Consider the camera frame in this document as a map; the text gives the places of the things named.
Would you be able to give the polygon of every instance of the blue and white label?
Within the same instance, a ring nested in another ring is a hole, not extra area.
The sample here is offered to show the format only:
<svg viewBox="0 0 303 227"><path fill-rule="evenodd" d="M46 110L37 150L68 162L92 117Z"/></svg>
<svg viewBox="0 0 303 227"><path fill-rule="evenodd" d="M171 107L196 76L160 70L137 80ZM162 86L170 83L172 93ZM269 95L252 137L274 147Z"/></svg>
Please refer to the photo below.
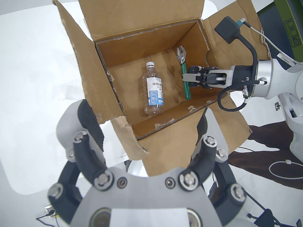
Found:
<svg viewBox="0 0 303 227"><path fill-rule="evenodd" d="M148 104L163 105L162 81L160 78L151 77L147 78L147 94Z"/></svg>

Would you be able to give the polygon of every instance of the clear plastic bottle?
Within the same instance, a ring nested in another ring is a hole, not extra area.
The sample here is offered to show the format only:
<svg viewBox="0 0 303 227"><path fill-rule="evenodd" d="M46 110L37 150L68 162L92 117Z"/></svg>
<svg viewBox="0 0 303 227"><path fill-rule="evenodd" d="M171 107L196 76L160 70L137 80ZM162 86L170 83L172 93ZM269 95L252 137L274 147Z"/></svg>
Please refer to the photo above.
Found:
<svg viewBox="0 0 303 227"><path fill-rule="evenodd" d="M163 106L162 80L152 61L146 63L146 73L142 76L142 82L145 113L152 117L161 113Z"/></svg>

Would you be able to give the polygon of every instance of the white bottle cap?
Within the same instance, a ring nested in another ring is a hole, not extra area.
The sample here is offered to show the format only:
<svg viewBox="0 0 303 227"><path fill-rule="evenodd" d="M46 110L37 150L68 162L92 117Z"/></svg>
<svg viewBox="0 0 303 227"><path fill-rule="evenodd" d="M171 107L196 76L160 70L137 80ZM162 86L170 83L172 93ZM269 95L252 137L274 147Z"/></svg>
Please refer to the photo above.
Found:
<svg viewBox="0 0 303 227"><path fill-rule="evenodd" d="M149 61L146 63L146 67L150 67L150 66L155 67L155 64L152 61Z"/></svg>

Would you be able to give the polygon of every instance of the open cardboard box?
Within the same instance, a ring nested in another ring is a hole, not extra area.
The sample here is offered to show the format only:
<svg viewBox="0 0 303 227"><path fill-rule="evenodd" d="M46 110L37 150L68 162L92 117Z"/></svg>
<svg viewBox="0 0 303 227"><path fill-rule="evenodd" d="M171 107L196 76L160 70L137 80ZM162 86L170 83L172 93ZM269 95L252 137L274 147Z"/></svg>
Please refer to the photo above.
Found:
<svg viewBox="0 0 303 227"><path fill-rule="evenodd" d="M129 158L143 159L148 175L189 164L198 137L196 125L207 106L229 152L247 139L249 127L242 115L217 106L219 89L191 88L192 99L185 99L175 51L180 45L185 48L187 67L251 65L245 46L236 41L228 45L213 31L225 16L245 17L261 29L251 0L238 0L205 21L200 20L204 0L79 0L94 42L57 0L53 3L75 50L86 99L99 122L111 120ZM258 34L248 28L241 33L260 59L267 58ZM148 61L161 75L164 96L164 112L152 118L144 113L141 78ZM222 103L235 107L228 95Z"/></svg>

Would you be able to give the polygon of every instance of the white label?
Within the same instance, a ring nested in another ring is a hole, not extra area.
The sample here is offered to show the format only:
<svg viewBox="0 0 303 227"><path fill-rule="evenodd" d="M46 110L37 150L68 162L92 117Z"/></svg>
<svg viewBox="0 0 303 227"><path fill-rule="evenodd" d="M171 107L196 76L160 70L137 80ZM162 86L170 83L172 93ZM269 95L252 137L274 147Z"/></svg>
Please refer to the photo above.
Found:
<svg viewBox="0 0 303 227"><path fill-rule="evenodd" d="M294 62L293 62L291 59L289 59L288 56L286 56L286 55L284 55L284 54L281 54L281 53L279 53L277 56L278 56L281 60L285 61L288 65L294 66Z"/></svg>
<svg viewBox="0 0 303 227"><path fill-rule="evenodd" d="M147 78L148 104L163 105L162 81L160 78Z"/></svg>

